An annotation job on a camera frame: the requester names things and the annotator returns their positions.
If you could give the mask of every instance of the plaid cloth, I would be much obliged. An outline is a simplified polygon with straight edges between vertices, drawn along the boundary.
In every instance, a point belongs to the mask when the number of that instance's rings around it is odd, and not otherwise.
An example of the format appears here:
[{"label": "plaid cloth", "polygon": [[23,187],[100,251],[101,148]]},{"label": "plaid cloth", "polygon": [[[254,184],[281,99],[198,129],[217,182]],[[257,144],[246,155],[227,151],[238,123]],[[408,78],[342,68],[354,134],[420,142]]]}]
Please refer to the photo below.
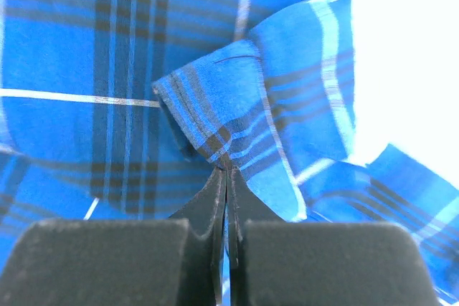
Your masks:
[{"label": "plaid cloth", "polygon": [[458,191],[346,162],[350,0],[302,1],[1,0],[0,269],[32,221],[166,217],[236,164],[284,219],[399,222],[453,304]]},{"label": "plaid cloth", "polygon": [[400,224],[419,244],[438,292],[453,291],[458,191],[393,145],[366,167],[349,163],[351,0],[289,6],[154,90],[185,154],[240,167],[251,190],[288,221]]}]

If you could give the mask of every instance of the light blue stripe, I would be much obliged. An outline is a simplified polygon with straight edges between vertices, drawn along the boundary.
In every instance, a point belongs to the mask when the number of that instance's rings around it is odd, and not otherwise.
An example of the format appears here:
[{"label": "light blue stripe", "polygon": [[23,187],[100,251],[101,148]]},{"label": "light blue stripe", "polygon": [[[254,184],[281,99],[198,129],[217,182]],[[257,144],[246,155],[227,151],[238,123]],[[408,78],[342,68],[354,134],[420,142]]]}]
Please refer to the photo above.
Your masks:
[{"label": "light blue stripe", "polygon": [[[6,0],[0,0],[0,67],[3,65],[3,49],[4,49],[4,35],[5,35],[5,3]],[[3,69],[0,68],[0,87],[3,87]],[[14,143],[8,129],[8,121],[3,107],[3,99],[0,97],[0,144],[8,146],[13,149]]]},{"label": "light blue stripe", "polygon": [[265,152],[260,153],[258,156],[255,156],[252,158],[252,160],[246,162],[243,166],[240,167],[240,170],[244,170],[248,168],[249,166],[257,163],[258,161],[261,161],[264,157],[268,157],[272,152],[275,152],[277,150],[277,147],[273,145],[271,148],[267,149]]},{"label": "light blue stripe", "polygon": [[[343,100],[344,100],[343,106],[348,110],[349,107],[351,107],[351,105],[349,105],[348,104],[349,101],[346,101],[346,100],[348,100],[354,94],[354,90],[352,89],[352,87],[349,87],[349,88],[344,89],[341,94],[343,95]],[[279,118],[284,118],[288,116],[302,116],[302,115],[307,115],[307,114],[314,114],[315,111],[324,108],[324,106],[327,106],[328,104],[329,104],[328,100],[324,96],[324,98],[320,100],[316,100],[312,103],[309,103],[305,107],[302,107],[297,110],[284,109],[282,111],[282,115],[276,116],[274,120],[278,120]]]},{"label": "light blue stripe", "polygon": [[250,150],[253,148],[253,146],[258,144],[261,140],[266,138],[269,134],[271,134],[271,131],[269,129],[265,130],[263,133],[261,133],[259,136],[257,136],[254,140],[252,140],[252,142],[250,143],[249,147],[247,147],[244,150],[241,150],[240,152],[232,153],[230,155],[230,158],[231,159],[236,159],[236,158],[240,158],[240,157],[245,156],[246,154],[248,154],[250,152]]},{"label": "light blue stripe", "polygon": [[354,126],[341,94],[336,75],[337,56],[339,52],[340,26],[338,18],[327,0],[312,1],[310,6],[322,27],[322,66],[321,77],[325,93],[331,106],[336,128],[347,156],[354,147]]},{"label": "light blue stripe", "polygon": [[[131,0],[131,25],[129,26],[129,66],[128,66],[128,89],[127,98],[132,98],[133,93],[133,70],[136,53],[136,12],[137,0]],[[123,184],[121,186],[121,207],[126,211],[126,199],[128,195],[129,160],[131,158],[131,134],[132,134],[132,105],[126,106],[126,141],[124,149]]]},{"label": "light blue stripe", "polygon": [[252,124],[247,128],[244,129],[243,131],[237,132],[237,133],[232,133],[231,134],[231,140],[228,141],[223,145],[222,148],[220,148],[217,152],[212,154],[212,156],[209,158],[209,161],[211,163],[215,162],[224,152],[227,152],[230,149],[231,142],[232,140],[242,138],[245,136],[248,136],[250,132],[252,132],[253,128],[265,117],[265,113],[261,113],[258,115],[255,120],[253,120]]},{"label": "light blue stripe", "polygon": [[[115,47],[116,47],[116,7],[118,0],[111,0],[110,8],[110,47],[108,59],[108,97],[113,97],[115,89]],[[107,147],[105,151],[105,172],[103,180],[103,197],[108,200],[108,188],[110,183],[110,170],[112,165],[112,141],[113,141],[113,105],[108,105],[107,115]]]}]

